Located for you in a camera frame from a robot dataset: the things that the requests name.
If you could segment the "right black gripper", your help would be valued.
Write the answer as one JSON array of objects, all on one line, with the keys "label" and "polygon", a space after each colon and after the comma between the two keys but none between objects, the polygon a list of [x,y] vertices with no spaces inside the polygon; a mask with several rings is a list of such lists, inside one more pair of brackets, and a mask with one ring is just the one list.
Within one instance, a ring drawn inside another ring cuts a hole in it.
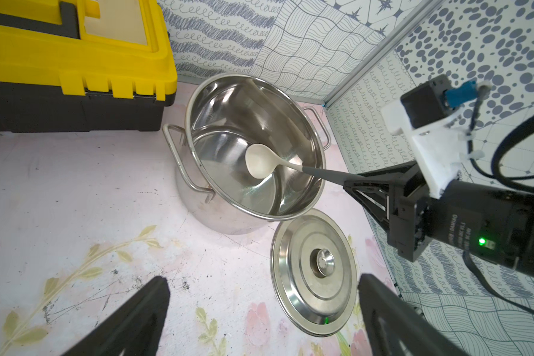
[{"label": "right black gripper", "polygon": [[433,198],[414,161],[356,174],[343,188],[411,262],[437,240],[494,264],[534,271],[534,194],[453,180]]}]

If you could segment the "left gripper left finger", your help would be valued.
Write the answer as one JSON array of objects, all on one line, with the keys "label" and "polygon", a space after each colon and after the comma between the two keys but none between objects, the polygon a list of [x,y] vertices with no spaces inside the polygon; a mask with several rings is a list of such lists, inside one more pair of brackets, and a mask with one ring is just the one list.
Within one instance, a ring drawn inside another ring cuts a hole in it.
[{"label": "left gripper left finger", "polygon": [[65,352],[66,355],[155,355],[159,348],[170,290],[157,276]]}]

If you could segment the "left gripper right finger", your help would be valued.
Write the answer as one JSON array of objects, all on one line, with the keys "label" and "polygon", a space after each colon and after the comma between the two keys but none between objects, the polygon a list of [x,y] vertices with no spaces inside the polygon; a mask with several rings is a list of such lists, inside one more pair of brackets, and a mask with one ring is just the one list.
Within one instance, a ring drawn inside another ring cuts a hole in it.
[{"label": "left gripper right finger", "polygon": [[358,282],[361,311],[374,355],[465,355],[372,274]]}]

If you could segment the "stainless steel pot lid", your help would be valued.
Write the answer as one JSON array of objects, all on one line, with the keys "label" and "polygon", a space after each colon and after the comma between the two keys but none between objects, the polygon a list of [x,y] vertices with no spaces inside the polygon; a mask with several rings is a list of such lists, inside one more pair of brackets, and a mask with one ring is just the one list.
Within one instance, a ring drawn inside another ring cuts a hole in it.
[{"label": "stainless steel pot lid", "polygon": [[328,215],[312,209],[282,222],[270,266],[277,299],[298,329],[324,338],[346,325],[355,307],[357,270],[346,236]]}]

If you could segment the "cream spoon with grey handle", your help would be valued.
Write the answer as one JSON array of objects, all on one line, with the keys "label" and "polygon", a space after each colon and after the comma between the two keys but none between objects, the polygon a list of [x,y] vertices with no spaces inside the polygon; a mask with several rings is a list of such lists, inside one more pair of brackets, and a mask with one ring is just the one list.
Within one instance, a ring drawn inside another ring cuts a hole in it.
[{"label": "cream spoon with grey handle", "polygon": [[355,178],[355,174],[326,169],[316,169],[309,166],[299,166],[283,160],[271,148],[262,144],[254,144],[246,149],[246,167],[255,179],[264,179],[274,172],[276,167],[284,166],[310,176],[343,185],[348,179]]}]

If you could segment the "stainless steel stock pot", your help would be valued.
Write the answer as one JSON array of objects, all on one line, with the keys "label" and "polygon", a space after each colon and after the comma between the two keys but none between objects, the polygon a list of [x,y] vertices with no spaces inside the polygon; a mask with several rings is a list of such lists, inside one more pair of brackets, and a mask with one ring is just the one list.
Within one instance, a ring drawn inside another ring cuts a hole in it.
[{"label": "stainless steel stock pot", "polygon": [[301,108],[269,82],[219,74],[202,82],[183,125],[166,124],[177,189],[188,211],[222,234],[248,234],[311,210],[332,141],[314,108]]}]

